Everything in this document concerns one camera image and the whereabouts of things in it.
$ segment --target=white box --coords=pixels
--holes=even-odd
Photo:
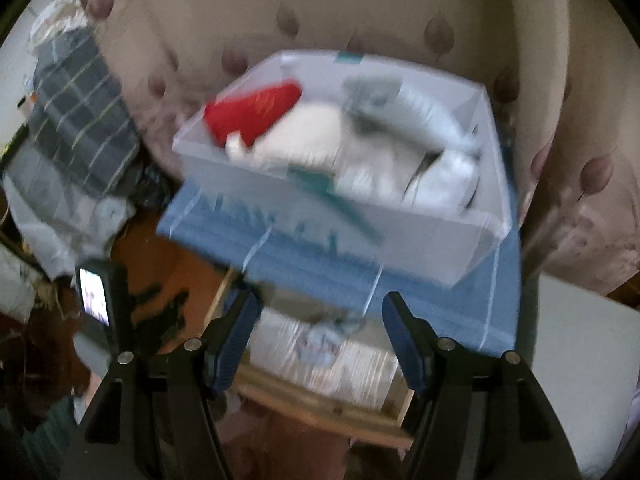
[[[436,215],[381,203],[348,202],[377,234],[348,221],[326,200],[286,179],[233,165],[210,139],[201,110],[178,132],[174,152],[188,178],[195,180],[216,206],[256,227],[277,232],[327,251],[350,254],[419,278],[454,285],[494,249],[511,229],[509,193],[489,99],[480,84],[421,65],[377,56],[333,51],[293,50],[274,54],[222,92],[241,94],[294,78],[302,100],[342,104],[342,82],[355,75],[399,75],[452,110],[464,130],[482,143],[480,181],[469,208],[459,215]]]

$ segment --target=white stuffed toy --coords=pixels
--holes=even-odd
[[[233,133],[226,140],[225,151],[229,159],[257,168],[295,164],[335,173],[344,139],[353,133],[353,120],[338,105],[298,103],[256,140],[251,150]]]

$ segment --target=white plush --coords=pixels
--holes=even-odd
[[[226,140],[225,151],[236,162],[260,168],[297,164],[335,173],[343,140],[354,133],[353,120],[331,103],[299,103],[248,150],[239,134]]]
[[[424,155],[424,148],[386,132],[355,134],[340,152],[335,189],[352,198],[399,204]]]
[[[416,209],[460,213],[478,187],[478,162],[466,153],[445,150],[409,186],[402,203]]]

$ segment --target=metal screw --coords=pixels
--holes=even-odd
[[[192,337],[184,342],[184,349],[189,352],[195,352],[202,346],[202,341],[197,337]]]
[[[128,365],[133,361],[133,354],[131,352],[123,352],[118,356],[118,362],[121,365]]]
[[[441,337],[438,339],[438,348],[447,352],[451,352],[456,347],[456,342],[450,337]]]
[[[520,363],[520,356],[514,351],[507,352],[504,355],[504,358],[507,359],[507,362],[511,365],[517,365]]]

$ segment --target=leaf pattern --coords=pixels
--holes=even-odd
[[[167,44],[164,45],[164,51],[166,52],[166,56],[169,59],[169,63],[171,64],[172,68],[174,69],[174,71],[177,71],[178,67],[180,66],[178,54]]]
[[[226,46],[222,51],[222,70],[235,77],[241,76],[249,68],[247,54],[235,47]]]
[[[149,82],[147,86],[149,88],[149,93],[153,97],[157,97],[159,99],[164,97],[164,93],[166,92],[166,81],[161,75],[149,76]]]
[[[546,158],[549,156],[549,151],[551,150],[551,144],[553,141],[554,138],[551,137],[531,160],[531,175],[536,179],[536,181],[540,180],[540,176],[542,176],[542,168],[545,167]]]
[[[593,223],[593,220],[591,220],[590,218],[587,218],[585,216],[579,216],[576,221],[576,227],[579,227],[580,229],[584,229],[588,231],[590,229],[593,229],[595,227],[595,224]]]
[[[494,98],[502,104],[513,103],[520,94],[520,73],[515,63],[505,66],[494,81]]]
[[[424,29],[424,44],[437,56],[444,56],[451,51],[455,43],[453,27],[449,25],[444,14],[438,12]]]
[[[86,11],[96,20],[106,20],[111,11],[115,0],[89,0]]]
[[[365,42],[360,37],[357,30],[351,35],[344,49],[347,52],[353,52],[354,54],[367,54]]]
[[[570,76],[566,77],[566,83],[564,84],[564,94],[562,95],[562,102],[564,103],[571,95],[571,90],[574,88],[573,82]]]
[[[592,158],[580,172],[580,190],[586,195],[600,193],[613,176],[613,166],[611,155]]]
[[[276,22],[281,32],[289,36],[292,40],[300,31],[300,21],[296,13],[285,4],[280,4],[276,13]]]

